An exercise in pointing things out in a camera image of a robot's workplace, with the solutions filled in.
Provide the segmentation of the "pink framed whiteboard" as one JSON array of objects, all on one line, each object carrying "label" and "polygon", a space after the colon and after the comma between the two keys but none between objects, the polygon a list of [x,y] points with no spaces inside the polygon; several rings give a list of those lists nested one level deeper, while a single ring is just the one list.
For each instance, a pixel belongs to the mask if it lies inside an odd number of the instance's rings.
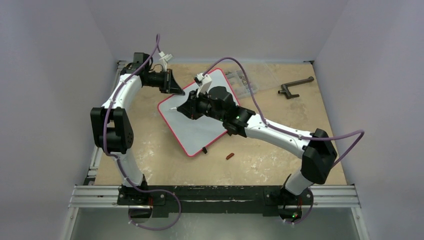
[{"label": "pink framed whiteboard", "polygon": [[185,95],[171,95],[157,105],[157,110],[187,156],[193,157],[227,133],[222,122],[202,116],[192,120],[173,109],[182,105],[189,92],[196,90],[195,81],[182,89]]}]

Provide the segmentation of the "red marker cap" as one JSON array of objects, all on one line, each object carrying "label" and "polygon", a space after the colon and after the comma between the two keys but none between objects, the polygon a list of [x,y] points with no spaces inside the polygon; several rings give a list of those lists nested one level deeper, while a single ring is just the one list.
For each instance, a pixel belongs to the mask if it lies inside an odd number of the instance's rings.
[{"label": "red marker cap", "polygon": [[226,160],[229,160],[230,158],[232,158],[235,154],[232,152],[229,155],[226,156]]}]

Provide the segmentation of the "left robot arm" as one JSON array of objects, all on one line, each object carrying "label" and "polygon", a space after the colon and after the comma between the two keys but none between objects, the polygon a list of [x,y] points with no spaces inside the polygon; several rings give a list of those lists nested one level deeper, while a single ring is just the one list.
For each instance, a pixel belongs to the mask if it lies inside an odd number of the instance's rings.
[{"label": "left robot arm", "polygon": [[122,178],[123,193],[129,193],[138,205],[148,201],[149,189],[131,150],[135,136],[127,110],[142,87],[157,88],[163,94],[185,95],[172,69],[167,67],[172,58],[172,54],[159,52],[160,71],[154,71],[151,54],[134,53],[133,61],[120,71],[117,86],[108,100],[90,111],[95,145],[114,160]]}]

